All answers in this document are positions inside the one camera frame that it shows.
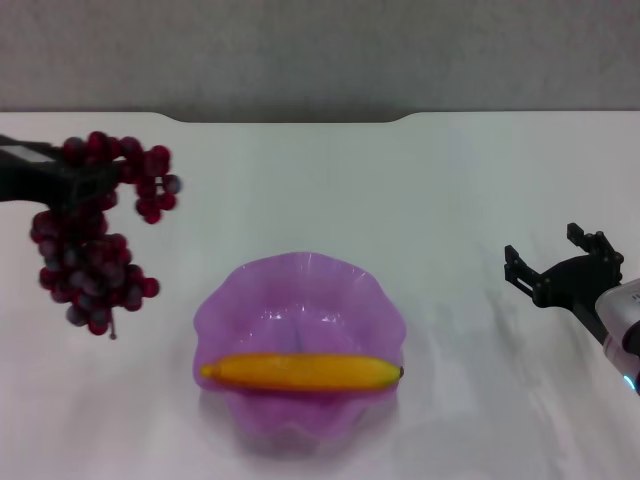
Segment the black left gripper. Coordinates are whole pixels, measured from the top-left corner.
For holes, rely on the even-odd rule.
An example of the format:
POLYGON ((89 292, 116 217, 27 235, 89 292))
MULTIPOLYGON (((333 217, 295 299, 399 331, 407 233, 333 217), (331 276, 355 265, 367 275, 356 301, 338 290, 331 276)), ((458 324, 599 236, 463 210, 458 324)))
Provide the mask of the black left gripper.
POLYGON ((120 183, 121 162, 79 168, 62 163, 61 149, 45 142, 0 135, 0 202, 68 206, 94 201, 120 183))

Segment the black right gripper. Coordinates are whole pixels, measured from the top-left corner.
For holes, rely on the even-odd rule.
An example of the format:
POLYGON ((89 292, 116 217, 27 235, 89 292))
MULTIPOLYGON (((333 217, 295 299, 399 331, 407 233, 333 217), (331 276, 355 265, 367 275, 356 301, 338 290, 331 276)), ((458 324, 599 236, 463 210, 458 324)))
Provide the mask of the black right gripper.
POLYGON ((624 256, 603 231, 588 233, 569 223, 567 239, 586 255, 562 261, 543 274, 530 268, 512 245, 505 246, 505 280, 539 308, 558 307, 571 312, 603 344, 608 331, 596 313, 595 303, 603 293, 621 284, 624 256))

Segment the dark red grape bunch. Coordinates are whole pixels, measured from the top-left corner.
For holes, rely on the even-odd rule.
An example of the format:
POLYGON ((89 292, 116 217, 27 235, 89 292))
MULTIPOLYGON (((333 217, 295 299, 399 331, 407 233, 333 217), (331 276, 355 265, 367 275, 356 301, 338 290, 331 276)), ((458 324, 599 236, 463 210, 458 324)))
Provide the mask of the dark red grape bunch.
POLYGON ((137 195, 137 214, 156 224, 177 206, 181 180, 171 171, 166 146, 145 149, 134 137, 93 132, 87 139, 67 139, 59 152, 74 172, 114 168, 115 183, 78 206, 50 207, 35 215, 30 236, 44 259, 39 283, 54 302, 67 305, 69 323, 96 336, 114 336, 114 309, 141 309, 159 294, 160 283, 134 264, 126 237, 110 232, 106 214, 119 202, 119 185, 129 184, 137 195))

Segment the yellow banana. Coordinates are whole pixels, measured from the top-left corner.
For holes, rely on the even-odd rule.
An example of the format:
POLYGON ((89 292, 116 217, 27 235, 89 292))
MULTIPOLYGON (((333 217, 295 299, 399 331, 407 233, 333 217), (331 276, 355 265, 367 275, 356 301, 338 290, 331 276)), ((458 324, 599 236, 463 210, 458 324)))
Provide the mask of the yellow banana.
POLYGON ((200 375, 238 389, 283 392, 369 392, 397 384, 404 368, 355 354, 246 353, 199 368, 200 375))

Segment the purple wavy plastic bowl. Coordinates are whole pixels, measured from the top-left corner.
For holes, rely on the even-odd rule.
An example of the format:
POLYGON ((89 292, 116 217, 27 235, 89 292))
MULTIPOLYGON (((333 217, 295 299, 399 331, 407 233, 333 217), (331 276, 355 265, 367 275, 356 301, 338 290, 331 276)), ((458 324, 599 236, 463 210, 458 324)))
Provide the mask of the purple wavy plastic bowl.
POLYGON ((393 398, 398 383, 369 392, 283 392, 224 387, 199 368, 234 354, 327 353, 401 366, 406 324, 373 275, 311 252, 262 258, 235 269, 194 317, 196 384, 216 392, 245 433, 326 440, 393 398))

